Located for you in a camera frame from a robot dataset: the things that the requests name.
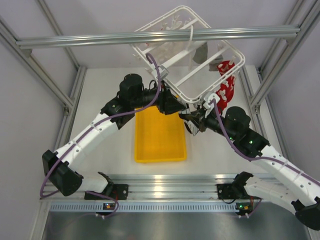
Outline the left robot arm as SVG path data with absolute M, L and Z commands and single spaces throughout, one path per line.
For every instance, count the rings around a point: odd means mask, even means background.
M 104 105 L 81 133 L 57 150 L 47 150 L 42 154 L 45 180 L 65 197 L 82 190 L 96 192 L 103 199 L 109 198 L 113 194 L 113 186 L 107 175 L 99 172 L 98 177 L 89 178 L 80 174 L 78 168 L 104 139 L 119 131 L 137 112 L 153 106 L 164 115 L 187 109 L 187 104 L 174 96 L 164 81 L 156 81 L 152 88 L 145 88 L 140 75 L 126 75 L 116 96 Z

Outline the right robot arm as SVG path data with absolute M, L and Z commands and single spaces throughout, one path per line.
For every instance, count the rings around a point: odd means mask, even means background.
M 315 180 L 279 153 L 270 142 L 249 126 L 251 118 L 246 112 L 233 106 L 225 116 L 202 108 L 179 113 L 190 133 L 207 129 L 226 138 L 232 149 L 243 159 L 273 175 L 280 186 L 267 183 L 248 172 L 239 173 L 233 183 L 238 198 L 247 196 L 265 199 L 289 212 L 306 227 L 320 229 L 320 182 Z

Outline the white plastic clip hanger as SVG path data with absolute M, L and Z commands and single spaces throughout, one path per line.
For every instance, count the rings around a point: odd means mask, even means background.
M 140 27 L 138 32 L 208 28 L 210 26 L 190 7 L 181 5 Z M 205 42 L 208 45 L 208 59 L 197 64 L 193 61 L 193 56 Z M 156 70 L 147 60 L 147 54 L 154 57 L 158 66 L 167 68 L 169 74 L 164 79 L 165 85 L 188 104 L 197 104 L 206 93 L 218 90 L 226 78 L 237 76 L 246 60 L 243 53 L 226 40 L 136 43 L 131 47 L 135 51 L 134 56 L 145 62 L 146 71 L 153 77 L 156 77 Z M 235 64 L 223 76 L 219 71 L 209 71 L 209 63 L 219 55 L 223 56 L 223 61 L 234 60 Z

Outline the striped black white sock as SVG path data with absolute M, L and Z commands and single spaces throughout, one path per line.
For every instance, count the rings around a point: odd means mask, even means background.
M 200 127 L 199 127 L 199 121 L 196 119 L 192 119 L 192 120 L 184 120 L 184 125 L 187 129 L 187 131 L 193 135 L 196 136 L 198 134 L 198 132 L 200 131 Z

